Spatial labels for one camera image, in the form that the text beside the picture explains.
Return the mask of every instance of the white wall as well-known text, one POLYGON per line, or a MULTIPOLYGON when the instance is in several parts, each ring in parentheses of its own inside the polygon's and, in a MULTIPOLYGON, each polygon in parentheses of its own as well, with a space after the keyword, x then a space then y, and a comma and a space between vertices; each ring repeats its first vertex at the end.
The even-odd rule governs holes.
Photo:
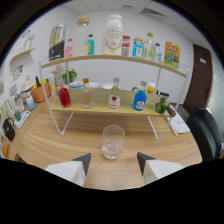
MULTIPOLYGON (((12 54, 10 53, 7 56, 3 71, 5 91, 0 96, 0 105, 9 98, 9 88, 12 87, 15 83, 17 84, 18 92, 20 92, 20 87, 22 83, 25 82, 26 76, 29 75, 31 77, 39 77, 38 61, 40 58, 48 56, 49 40, 53 26, 59 23, 67 24, 67 44, 68 38, 73 37, 74 27, 77 19, 80 17, 89 17, 89 32, 93 34, 93 38, 95 40, 95 54, 102 54, 103 31, 107 22, 108 15, 113 13, 117 13, 122 16, 124 35, 131 36, 131 46, 129 54, 130 57, 132 56, 133 38, 140 36, 141 38, 143 38, 143 40, 145 40, 147 38, 147 32, 153 33, 154 41, 160 43, 162 57, 164 57, 166 41, 172 41, 181 47, 180 66, 190 69, 190 77, 188 80, 187 88, 185 89, 184 96, 181 99, 181 103, 183 103, 192 76, 194 60, 193 44, 188 39, 186 39, 184 36, 182 36, 174 29, 170 28, 169 26, 166 26, 165 24, 146 16, 121 11, 91 12, 80 14, 77 16, 73 11, 61 6, 46 13, 44 16, 34 22, 29 28, 27 28, 27 30, 32 29, 33 33, 35 34, 33 45, 35 45, 36 49, 34 51, 32 51, 30 54, 21 56, 10 64, 9 62, 12 58, 12 54), (24 66, 23 77, 20 77, 16 81, 13 81, 12 72, 17 66, 21 64, 23 64, 24 66)), ((15 47, 19 48, 23 41, 24 39, 20 37, 15 43, 15 47)), ((141 81, 156 82, 158 74, 158 68, 155 68, 153 66, 113 60, 88 60, 71 62, 69 63, 69 68, 74 68, 76 70, 78 74, 77 80, 82 80, 83 78, 88 77, 90 79, 90 82, 96 81, 100 83, 108 83, 112 82, 114 77, 119 77, 121 88, 129 90, 131 90, 133 86, 139 85, 141 81)), ((50 73, 50 71, 51 68, 43 69, 45 78, 50 73)), ((158 89, 159 91, 169 93, 170 100, 173 102, 177 102, 183 87, 183 83, 183 77, 162 70, 158 89)))
MULTIPOLYGON (((13 60, 10 63, 12 58, 12 49, 9 52, 4 65, 4 70, 2 69, 1 74, 4 74, 4 93, 0 96, 0 106, 2 103, 9 98, 9 89, 16 83, 17 90, 20 92, 22 83, 26 81, 26 76, 35 77, 39 76, 39 59, 48 57, 49 41, 51 30, 55 25, 59 23, 66 23, 66 45, 68 38, 74 33, 74 27, 76 22, 76 14, 69 9, 64 7, 57 7, 48 13, 44 14, 33 24, 30 25, 25 31, 31 29, 35 34, 32 44, 36 49, 29 54, 20 56, 19 58, 13 60), (13 81, 12 73, 17 66, 23 65, 23 76, 13 81)), ((22 38, 22 35, 18 38, 13 47, 17 50, 23 45, 25 38, 22 38)), ((51 68, 43 69, 43 75, 47 78, 47 75, 50 73, 51 68)))
MULTIPOLYGON (((110 14, 119 14, 122 16, 122 24, 124 28, 124 35, 131 36, 131 46, 129 56, 132 56, 133 39, 134 37, 141 37, 143 40, 147 38, 147 32, 153 33, 153 40, 160 43, 162 51, 162 58, 164 57, 166 41, 172 41, 178 44, 181 48, 180 66, 190 69, 190 77, 187 83, 187 88, 184 91, 184 96, 181 100, 183 103, 192 76, 193 68, 193 44, 186 39, 182 34, 169 26, 154 20, 152 18, 121 11, 98 11, 91 13, 84 13, 77 16, 89 17, 89 32, 93 34, 95 41, 95 54, 102 54, 103 32, 107 23, 107 17, 110 14)), ((141 81, 157 80, 158 68, 143 65, 133 62, 114 61, 114 60, 89 60, 78 61, 70 63, 70 68, 74 68, 78 74, 78 80, 82 78, 89 78, 91 81, 100 83, 112 82, 113 77, 120 78, 120 86, 122 89, 131 90, 132 87, 140 85, 141 81)), ((162 70, 161 80, 158 86, 159 91, 170 94, 170 99, 177 102, 184 83, 184 78, 171 72, 162 70)))

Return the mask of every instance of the jar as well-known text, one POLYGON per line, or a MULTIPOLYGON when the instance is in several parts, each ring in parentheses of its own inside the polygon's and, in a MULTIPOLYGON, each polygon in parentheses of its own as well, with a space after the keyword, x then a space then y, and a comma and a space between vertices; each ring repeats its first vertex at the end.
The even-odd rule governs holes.
POLYGON ((89 18, 86 17, 77 20, 72 48, 73 57, 88 55, 89 22, 89 18))
POLYGON ((104 31, 103 54, 104 55, 121 55, 123 26, 122 17, 117 14, 108 16, 108 22, 104 31))

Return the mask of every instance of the green plant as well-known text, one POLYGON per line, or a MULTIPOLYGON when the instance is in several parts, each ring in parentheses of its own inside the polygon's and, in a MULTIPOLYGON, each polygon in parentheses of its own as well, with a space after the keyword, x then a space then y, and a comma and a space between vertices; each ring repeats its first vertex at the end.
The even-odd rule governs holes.
MULTIPOLYGON (((70 82, 75 81, 75 79, 77 78, 77 73, 75 72, 74 69, 72 69, 71 71, 68 71, 68 75, 69 75, 70 82)), ((65 73, 61 75, 61 77, 64 81, 67 81, 67 71, 66 70, 65 70, 65 73)))

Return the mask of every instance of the chair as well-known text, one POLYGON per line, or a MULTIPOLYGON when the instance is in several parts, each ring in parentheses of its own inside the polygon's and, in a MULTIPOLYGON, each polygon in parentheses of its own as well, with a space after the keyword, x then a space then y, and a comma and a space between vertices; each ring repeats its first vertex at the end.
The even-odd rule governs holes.
POLYGON ((202 156, 202 162, 219 159, 222 152, 221 131, 212 114, 203 107, 195 106, 187 120, 202 156))

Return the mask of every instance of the cup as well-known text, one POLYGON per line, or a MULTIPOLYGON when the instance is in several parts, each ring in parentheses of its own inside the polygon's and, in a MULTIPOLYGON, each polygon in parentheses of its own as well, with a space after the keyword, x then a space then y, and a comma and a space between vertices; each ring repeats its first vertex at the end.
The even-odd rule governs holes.
POLYGON ((125 132, 117 125, 109 125, 103 130, 102 153, 107 159, 116 159, 123 150, 125 132))
POLYGON ((19 112, 18 109, 15 111, 14 116, 15 116, 15 118, 16 118, 17 121, 20 121, 20 119, 21 119, 21 114, 20 114, 20 112, 19 112))

